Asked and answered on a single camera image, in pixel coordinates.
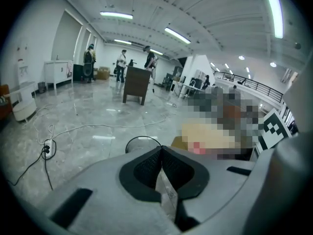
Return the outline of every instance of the ceiling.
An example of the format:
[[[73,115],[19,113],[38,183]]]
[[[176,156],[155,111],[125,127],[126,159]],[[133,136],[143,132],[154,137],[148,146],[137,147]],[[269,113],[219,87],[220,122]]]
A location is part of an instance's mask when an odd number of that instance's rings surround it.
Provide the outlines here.
[[[284,38],[274,36],[268,0],[68,0],[108,43],[114,39],[150,45],[169,59],[206,54],[220,68],[235,74],[245,67],[256,72],[277,63],[278,69],[301,72],[312,48],[310,30],[289,0],[280,0]],[[132,14],[110,18],[100,11]],[[164,31],[171,28],[186,44]],[[301,49],[295,49],[295,42]],[[246,59],[241,61],[239,55]]]

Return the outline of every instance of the electrical outlet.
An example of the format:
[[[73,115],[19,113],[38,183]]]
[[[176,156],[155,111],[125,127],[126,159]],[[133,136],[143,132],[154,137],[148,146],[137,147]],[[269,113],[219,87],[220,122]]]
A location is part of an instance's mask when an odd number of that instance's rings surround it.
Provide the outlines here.
[[[45,157],[46,158],[50,158],[52,155],[53,155],[53,153],[54,153],[54,144],[53,144],[53,142],[52,142],[52,139],[49,139],[49,140],[47,140],[46,142],[45,142],[45,145],[48,145],[50,148],[49,148],[49,153],[46,153],[45,154]]]

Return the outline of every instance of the pixelated area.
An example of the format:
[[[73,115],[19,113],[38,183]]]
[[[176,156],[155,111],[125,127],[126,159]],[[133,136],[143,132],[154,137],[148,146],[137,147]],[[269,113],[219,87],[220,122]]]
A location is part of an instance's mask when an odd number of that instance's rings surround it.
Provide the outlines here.
[[[239,90],[225,92],[214,87],[198,92],[184,107],[182,140],[188,151],[210,154],[216,159],[233,159],[245,154],[258,142],[263,116],[258,104],[242,99]]]

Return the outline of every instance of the black cable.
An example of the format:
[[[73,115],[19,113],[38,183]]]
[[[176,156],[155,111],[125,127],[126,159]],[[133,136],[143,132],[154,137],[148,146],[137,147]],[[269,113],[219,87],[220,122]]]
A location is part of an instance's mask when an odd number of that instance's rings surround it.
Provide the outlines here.
[[[127,143],[127,145],[126,145],[126,147],[125,147],[125,153],[127,153],[127,147],[128,147],[128,145],[129,145],[129,143],[130,143],[131,141],[133,141],[134,139],[137,139],[137,138],[150,138],[150,139],[154,140],[155,142],[157,142],[160,146],[162,146],[162,144],[160,144],[160,142],[157,141],[157,140],[155,140],[154,138],[151,138],[151,137],[149,137],[149,136],[137,136],[137,137],[134,137],[134,138],[132,138],[131,140],[128,141],[128,143]]]
[[[21,174],[21,176],[19,176],[19,178],[17,179],[16,183],[12,183],[10,180],[7,180],[11,185],[16,186],[16,185],[18,184],[19,180],[21,179],[21,177],[28,171],[28,169],[31,168],[36,162],[38,162],[38,160],[40,159],[40,157],[42,157],[42,158],[44,159],[44,161],[45,161],[45,172],[46,172],[46,174],[47,174],[50,187],[51,187],[51,189],[53,190],[53,187],[52,187],[52,184],[51,184],[51,181],[50,181],[50,177],[49,177],[49,174],[48,174],[48,170],[47,170],[47,167],[46,167],[46,162],[47,162],[48,160],[52,159],[52,158],[55,156],[56,151],[57,151],[57,143],[56,143],[54,140],[52,140],[52,141],[54,142],[54,144],[55,144],[54,153],[53,153],[53,155],[52,155],[50,158],[46,158],[46,153],[47,153],[47,151],[48,151],[48,152],[52,152],[52,147],[49,147],[49,146],[45,145],[45,142],[46,142],[46,141],[47,141],[47,140],[44,141],[44,146],[43,146],[43,148],[41,149],[41,153],[40,153],[38,159],[26,168],[26,170]]]

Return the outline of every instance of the white cabinet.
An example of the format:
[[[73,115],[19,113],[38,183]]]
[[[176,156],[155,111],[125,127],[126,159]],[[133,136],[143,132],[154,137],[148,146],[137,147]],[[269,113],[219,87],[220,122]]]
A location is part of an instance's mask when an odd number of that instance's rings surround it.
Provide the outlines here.
[[[72,70],[68,68],[68,60],[55,60],[45,62],[45,83],[48,89],[48,84],[53,84],[56,90],[56,84],[71,80],[73,83]]]

